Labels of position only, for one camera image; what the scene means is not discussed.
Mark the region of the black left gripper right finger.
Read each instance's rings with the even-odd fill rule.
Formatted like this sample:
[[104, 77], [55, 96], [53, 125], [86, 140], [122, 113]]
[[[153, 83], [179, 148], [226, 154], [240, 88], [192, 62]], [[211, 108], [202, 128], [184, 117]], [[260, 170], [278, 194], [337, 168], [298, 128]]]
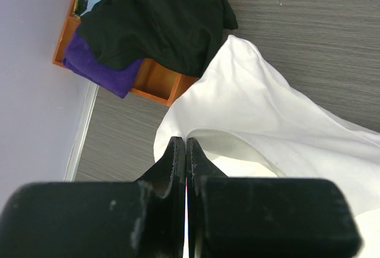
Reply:
[[325, 179], [228, 177], [186, 143], [190, 257], [353, 257], [362, 238]]

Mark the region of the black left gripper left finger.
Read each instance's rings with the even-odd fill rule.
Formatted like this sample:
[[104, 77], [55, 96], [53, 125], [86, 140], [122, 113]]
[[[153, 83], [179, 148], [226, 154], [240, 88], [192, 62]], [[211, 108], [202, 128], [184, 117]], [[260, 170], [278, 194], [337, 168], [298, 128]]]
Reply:
[[131, 182], [21, 186], [1, 213], [2, 257], [182, 257], [185, 144]]

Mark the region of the white t shirt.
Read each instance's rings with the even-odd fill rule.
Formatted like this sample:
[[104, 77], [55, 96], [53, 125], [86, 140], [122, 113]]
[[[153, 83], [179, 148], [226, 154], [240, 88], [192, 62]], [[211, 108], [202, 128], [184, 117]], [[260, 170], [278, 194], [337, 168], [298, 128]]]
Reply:
[[293, 89], [251, 42], [229, 36], [201, 79], [169, 108], [153, 145], [195, 138], [230, 177], [314, 177], [345, 195], [364, 245], [379, 256], [379, 133]]

